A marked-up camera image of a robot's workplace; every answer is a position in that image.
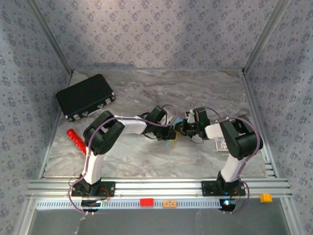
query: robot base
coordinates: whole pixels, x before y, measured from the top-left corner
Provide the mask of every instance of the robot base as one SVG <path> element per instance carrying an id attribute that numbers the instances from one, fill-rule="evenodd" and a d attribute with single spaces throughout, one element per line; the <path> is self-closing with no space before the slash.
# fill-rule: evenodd
<path id="1" fill-rule="evenodd" d="M 246 191 L 244 184 L 240 182 L 234 183 L 236 183 L 235 186 L 221 190 L 218 181 L 202 181 L 202 196 L 245 196 Z"/>
<path id="2" fill-rule="evenodd" d="M 72 197 L 113 197 L 115 191 L 115 182 L 105 181 L 101 179 L 90 185 L 84 179 L 74 185 Z"/>
<path id="3" fill-rule="evenodd" d="M 219 172 L 216 181 L 202 181 L 203 196 L 245 196 L 245 186 L 238 180 L 234 182 L 225 182 L 221 172 Z"/>

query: aluminum rail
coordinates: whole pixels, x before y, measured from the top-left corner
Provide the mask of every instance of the aluminum rail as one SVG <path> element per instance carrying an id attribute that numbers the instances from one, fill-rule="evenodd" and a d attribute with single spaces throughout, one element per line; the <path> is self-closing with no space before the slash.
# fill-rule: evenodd
<path id="1" fill-rule="evenodd" d="M 201 181 L 215 181 L 215 178 L 107 178 L 114 181 L 115 194 L 111 199 L 137 199 L 153 197 L 155 199 L 210 198 L 202 196 Z M 250 197 L 259 197 L 270 193 L 273 198 L 292 197 L 287 179 L 277 178 L 243 178 L 250 188 Z M 67 197 L 68 184 L 71 178 L 43 178 L 31 181 L 27 197 L 32 199 L 64 199 Z"/>

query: small card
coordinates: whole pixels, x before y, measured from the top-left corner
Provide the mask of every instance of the small card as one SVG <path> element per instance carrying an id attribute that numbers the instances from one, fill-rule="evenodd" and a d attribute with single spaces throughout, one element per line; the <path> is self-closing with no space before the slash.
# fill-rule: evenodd
<path id="1" fill-rule="evenodd" d="M 226 142 L 224 140 L 217 140 L 215 141 L 215 144 L 217 151 L 228 151 Z"/>

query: yellow block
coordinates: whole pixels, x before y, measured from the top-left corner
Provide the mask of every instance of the yellow block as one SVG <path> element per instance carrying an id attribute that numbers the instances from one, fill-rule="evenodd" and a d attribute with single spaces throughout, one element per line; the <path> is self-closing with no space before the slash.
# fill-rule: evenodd
<path id="1" fill-rule="evenodd" d="M 263 193 L 260 195 L 261 202 L 272 202 L 272 196 L 269 193 Z"/>
<path id="2" fill-rule="evenodd" d="M 176 200 L 163 200 L 163 207 L 175 208 L 177 207 L 177 201 Z"/>

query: red object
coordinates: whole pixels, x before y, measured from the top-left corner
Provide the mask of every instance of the red object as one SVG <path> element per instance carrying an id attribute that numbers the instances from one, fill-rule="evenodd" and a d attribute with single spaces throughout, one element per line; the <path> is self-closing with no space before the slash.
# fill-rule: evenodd
<path id="1" fill-rule="evenodd" d="M 86 155 L 86 145 L 85 142 L 80 138 L 80 136 L 73 130 L 69 129 L 67 131 L 67 135 L 70 137 L 72 141 L 80 148 L 80 150 Z"/>
<path id="2" fill-rule="evenodd" d="M 154 199 L 153 198 L 142 198 L 140 199 L 141 207 L 153 207 Z"/>

